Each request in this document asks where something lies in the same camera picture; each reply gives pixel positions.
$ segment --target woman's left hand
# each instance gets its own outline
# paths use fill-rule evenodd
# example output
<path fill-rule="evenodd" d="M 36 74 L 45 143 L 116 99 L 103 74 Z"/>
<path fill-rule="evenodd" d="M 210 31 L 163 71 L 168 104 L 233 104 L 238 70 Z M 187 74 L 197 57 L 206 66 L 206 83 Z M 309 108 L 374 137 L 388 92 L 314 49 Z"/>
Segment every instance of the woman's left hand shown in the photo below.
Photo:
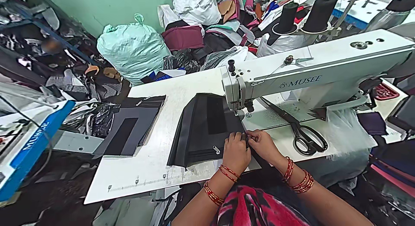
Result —
<path fill-rule="evenodd" d="M 251 162 L 251 149 L 246 149 L 245 134 L 231 133 L 229 138 L 225 139 L 222 164 L 237 175 L 241 175 L 249 162 Z"/>

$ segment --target zipper pull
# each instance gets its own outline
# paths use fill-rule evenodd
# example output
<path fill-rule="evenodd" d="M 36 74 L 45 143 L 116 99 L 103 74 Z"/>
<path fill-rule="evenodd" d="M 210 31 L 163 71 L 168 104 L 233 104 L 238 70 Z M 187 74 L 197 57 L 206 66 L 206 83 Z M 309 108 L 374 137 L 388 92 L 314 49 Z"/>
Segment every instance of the zipper pull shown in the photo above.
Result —
<path fill-rule="evenodd" d="M 216 151 L 216 154 L 220 154 L 220 150 L 216 146 L 213 146 L 213 149 Z"/>

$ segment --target bangle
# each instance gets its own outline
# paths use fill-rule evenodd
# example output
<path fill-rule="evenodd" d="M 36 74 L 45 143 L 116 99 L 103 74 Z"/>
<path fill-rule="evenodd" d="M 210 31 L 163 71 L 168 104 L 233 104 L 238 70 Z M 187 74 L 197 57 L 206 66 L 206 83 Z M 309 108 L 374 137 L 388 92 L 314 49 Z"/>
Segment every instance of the bangle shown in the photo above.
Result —
<path fill-rule="evenodd" d="M 292 188 L 293 190 L 296 190 L 296 189 L 299 189 L 299 188 L 303 187 L 303 185 L 304 185 L 304 184 L 305 184 L 305 182 L 307 181 L 308 176 L 309 176 L 309 173 L 308 173 L 307 171 L 305 171 L 305 170 L 303 170 L 303 171 L 304 171 L 304 173 L 305 173 L 304 180 L 303 180 L 300 184 L 298 184 L 298 185 L 296 185 L 296 186 L 290 186 L 290 188 Z"/>
<path fill-rule="evenodd" d="M 203 185 L 203 187 L 205 188 L 205 192 L 209 196 L 210 200 L 212 200 L 218 206 L 221 206 L 223 204 L 224 200 L 223 199 L 220 199 L 217 195 L 215 195 L 215 193 L 213 193 L 210 190 L 210 188 L 208 186 L 208 182 L 205 182 L 205 184 Z"/>
<path fill-rule="evenodd" d="M 301 194 L 301 193 L 309 191 L 314 184 L 313 177 L 307 171 L 304 170 L 304 172 L 305 172 L 304 180 L 297 186 L 294 186 L 294 187 L 290 186 L 290 188 L 297 194 Z"/>
<path fill-rule="evenodd" d="M 219 167 L 219 170 L 225 175 L 225 176 L 227 176 L 229 179 L 231 179 L 233 182 L 235 182 L 236 183 L 236 180 L 235 179 L 233 179 L 231 176 L 229 176 L 227 173 L 225 173 L 225 171 L 223 171 L 220 167 Z"/>
<path fill-rule="evenodd" d="M 226 167 L 225 165 L 220 165 L 220 167 L 222 167 L 222 168 L 224 168 L 224 169 L 226 169 L 228 172 L 230 172 L 232 175 L 234 175 L 234 176 L 236 176 L 236 178 L 237 179 L 239 179 L 240 178 L 240 176 L 239 175 L 237 175 L 234 171 L 232 171 L 232 170 L 230 170 L 228 167 Z"/>
<path fill-rule="evenodd" d="M 286 158 L 288 159 L 288 168 L 287 171 L 285 172 L 283 181 L 284 182 L 288 182 L 288 180 L 290 179 L 291 175 L 293 174 L 293 170 L 294 170 L 294 161 L 291 160 L 288 156 L 286 156 Z"/>

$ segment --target machine knob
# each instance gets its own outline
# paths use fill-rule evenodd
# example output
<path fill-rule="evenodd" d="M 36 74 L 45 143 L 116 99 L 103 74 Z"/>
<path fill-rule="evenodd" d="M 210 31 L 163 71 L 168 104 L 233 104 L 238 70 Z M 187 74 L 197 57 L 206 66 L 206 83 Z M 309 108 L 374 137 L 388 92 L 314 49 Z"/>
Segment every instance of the machine knob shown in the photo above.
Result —
<path fill-rule="evenodd" d="M 252 101 L 247 101 L 245 103 L 246 109 L 248 110 L 248 112 L 253 112 L 254 111 L 254 103 Z"/>
<path fill-rule="evenodd" d="M 229 60 L 228 61 L 228 65 L 229 65 L 229 72 L 235 72 L 235 61 L 234 60 Z"/>

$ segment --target black thread spool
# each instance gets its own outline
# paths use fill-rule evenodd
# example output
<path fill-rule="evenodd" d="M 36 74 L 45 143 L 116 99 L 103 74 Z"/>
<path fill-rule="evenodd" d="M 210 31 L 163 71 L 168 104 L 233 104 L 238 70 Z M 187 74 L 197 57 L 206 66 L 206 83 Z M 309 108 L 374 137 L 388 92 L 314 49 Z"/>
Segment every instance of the black thread spool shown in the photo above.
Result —
<path fill-rule="evenodd" d="M 283 11 L 279 17 L 280 21 L 276 26 L 272 28 L 273 32 L 269 33 L 269 38 L 267 45 L 272 45 L 280 37 L 280 35 L 275 34 L 287 34 L 295 31 L 297 26 L 294 25 L 294 19 L 297 14 L 298 3 L 290 2 L 283 6 Z"/>
<path fill-rule="evenodd" d="M 273 29 L 278 34 L 286 34 L 293 32 L 296 29 L 294 25 L 295 15 L 297 14 L 298 3 L 290 2 L 283 6 L 283 11 L 280 16 L 280 22 Z"/>
<path fill-rule="evenodd" d="M 307 22 L 303 26 L 306 32 L 322 32 L 327 29 L 327 22 L 332 15 L 337 0 L 315 0 Z"/>
<path fill-rule="evenodd" d="M 411 11 L 414 7 L 415 0 L 392 0 L 386 9 L 394 12 L 405 12 Z"/>

